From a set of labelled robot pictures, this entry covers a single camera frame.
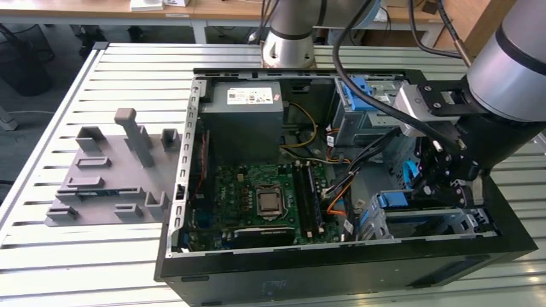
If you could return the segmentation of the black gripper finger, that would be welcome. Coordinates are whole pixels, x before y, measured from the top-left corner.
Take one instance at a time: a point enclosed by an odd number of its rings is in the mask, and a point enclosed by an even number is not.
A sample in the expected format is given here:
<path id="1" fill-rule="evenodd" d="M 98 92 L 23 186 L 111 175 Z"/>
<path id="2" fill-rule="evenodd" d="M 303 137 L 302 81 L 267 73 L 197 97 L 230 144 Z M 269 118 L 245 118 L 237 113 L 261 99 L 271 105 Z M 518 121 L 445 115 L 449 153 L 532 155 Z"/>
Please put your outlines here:
<path id="1" fill-rule="evenodd" d="M 412 180 L 414 200 L 434 205 L 453 205 L 449 166 L 452 156 L 438 141 L 420 137 L 416 141 L 414 155 L 418 158 L 418 175 Z"/>
<path id="2" fill-rule="evenodd" d="M 450 186 L 461 208 L 481 206 L 481 168 L 469 157 L 456 156 L 450 166 Z"/>

